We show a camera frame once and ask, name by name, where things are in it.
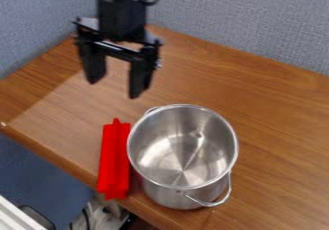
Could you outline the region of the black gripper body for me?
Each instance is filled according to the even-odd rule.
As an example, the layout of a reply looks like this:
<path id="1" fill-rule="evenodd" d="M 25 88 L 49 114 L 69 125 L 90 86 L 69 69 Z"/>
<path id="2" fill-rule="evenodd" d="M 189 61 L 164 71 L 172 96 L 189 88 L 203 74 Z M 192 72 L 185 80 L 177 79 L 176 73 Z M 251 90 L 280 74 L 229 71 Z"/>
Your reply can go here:
<path id="1" fill-rule="evenodd" d="M 132 61 L 142 47 L 161 45 L 160 39 L 146 28 L 146 7 L 159 0 L 96 0 L 96 17 L 78 17 L 73 23 L 78 42 L 94 43 L 104 55 L 120 56 Z"/>

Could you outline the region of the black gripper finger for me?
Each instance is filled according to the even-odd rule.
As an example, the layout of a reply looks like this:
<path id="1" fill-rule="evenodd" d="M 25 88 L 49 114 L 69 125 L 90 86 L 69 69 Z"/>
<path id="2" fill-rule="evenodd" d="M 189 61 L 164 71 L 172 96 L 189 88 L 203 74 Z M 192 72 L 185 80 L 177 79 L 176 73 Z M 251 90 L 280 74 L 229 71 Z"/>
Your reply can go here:
<path id="1" fill-rule="evenodd" d="M 157 49 L 154 47 L 142 47 L 129 67 L 128 96 L 130 99 L 137 98 L 148 89 L 156 64 Z"/>
<path id="2" fill-rule="evenodd" d="M 89 42 L 78 42 L 77 47 L 85 80 L 94 84 L 106 74 L 104 51 L 97 44 Z"/>

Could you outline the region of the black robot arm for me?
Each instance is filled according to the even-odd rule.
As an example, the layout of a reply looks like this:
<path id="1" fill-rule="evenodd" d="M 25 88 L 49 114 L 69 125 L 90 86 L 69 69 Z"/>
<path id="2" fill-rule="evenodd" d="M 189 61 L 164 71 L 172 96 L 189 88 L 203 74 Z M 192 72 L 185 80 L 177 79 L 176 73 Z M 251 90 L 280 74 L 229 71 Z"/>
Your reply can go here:
<path id="1" fill-rule="evenodd" d="M 128 97 L 134 99 L 148 89 L 152 72 L 159 67 L 163 45 L 146 29 L 146 7 L 159 0 L 96 0 L 97 16 L 74 20 L 74 44 L 89 84 L 106 74 L 105 57 L 129 63 Z"/>

